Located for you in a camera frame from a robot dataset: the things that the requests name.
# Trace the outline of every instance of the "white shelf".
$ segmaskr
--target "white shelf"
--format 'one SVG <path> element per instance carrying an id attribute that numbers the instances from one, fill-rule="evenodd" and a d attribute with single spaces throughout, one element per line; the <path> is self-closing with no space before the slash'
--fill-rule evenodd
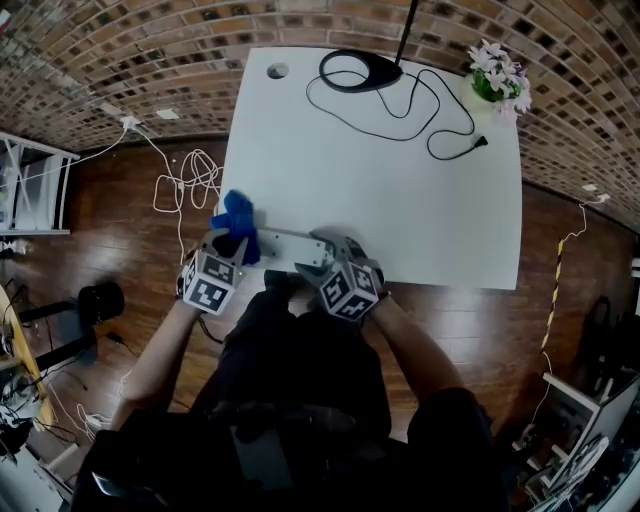
<path id="1" fill-rule="evenodd" d="M 0 139 L 0 236 L 69 234 L 62 229 L 67 180 L 71 161 L 80 156 L 4 132 Z M 25 149 L 51 156 L 23 166 Z"/>

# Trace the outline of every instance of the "hole in table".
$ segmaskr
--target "hole in table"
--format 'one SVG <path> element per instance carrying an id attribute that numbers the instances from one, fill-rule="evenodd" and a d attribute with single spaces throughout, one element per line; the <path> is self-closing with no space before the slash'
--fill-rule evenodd
<path id="1" fill-rule="evenodd" d="M 271 66 L 267 68 L 267 76 L 274 80 L 284 78 L 288 74 L 289 66 L 287 66 L 284 62 L 276 62 L 275 64 L 271 64 Z"/>

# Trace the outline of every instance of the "blue cloth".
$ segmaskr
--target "blue cloth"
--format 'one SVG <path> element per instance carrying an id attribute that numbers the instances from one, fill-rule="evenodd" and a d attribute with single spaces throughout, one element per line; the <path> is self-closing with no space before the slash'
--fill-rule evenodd
<path id="1" fill-rule="evenodd" d="M 242 260 L 243 265 L 252 265 L 260 260 L 258 232 L 253 225 L 253 203 L 237 190 L 230 190 L 224 198 L 227 213 L 211 217 L 211 228 L 229 228 L 232 240 L 248 238 L 247 250 Z"/>

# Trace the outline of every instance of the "person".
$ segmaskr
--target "person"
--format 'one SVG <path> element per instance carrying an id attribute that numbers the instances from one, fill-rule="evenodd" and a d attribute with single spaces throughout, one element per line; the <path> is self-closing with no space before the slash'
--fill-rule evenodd
<path id="1" fill-rule="evenodd" d="M 113 431 L 98 433 L 84 461 L 72 511 L 390 498 L 509 510 L 483 409 L 391 295 L 368 316 L 419 402 L 408 443 L 388 438 L 380 360 L 359 326 L 320 308 L 295 317 L 298 280 L 264 280 L 188 414 L 166 411 L 200 313 L 176 301 L 127 379 Z"/>

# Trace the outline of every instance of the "yellow black striped cable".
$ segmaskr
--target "yellow black striped cable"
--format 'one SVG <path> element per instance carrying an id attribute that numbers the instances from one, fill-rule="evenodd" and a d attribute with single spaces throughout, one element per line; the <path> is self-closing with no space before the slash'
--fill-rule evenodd
<path id="1" fill-rule="evenodd" d="M 551 310 L 549 311 L 549 319 L 547 320 L 547 332 L 542 338 L 542 347 L 540 351 L 544 350 L 544 347 L 549 341 L 549 333 L 551 332 L 551 324 L 553 323 L 553 314 L 556 310 L 556 300 L 558 299 L 558 286 L 560 284 L 560 270 L 562 268 L 562 249 L 564 247 L 564 242 L 566 238 L 562 238 L 560 242 L 558 242 L 558 260 L 556 263 L 556 285 L 553 289 L 553 297 L 551 298 Z"/>

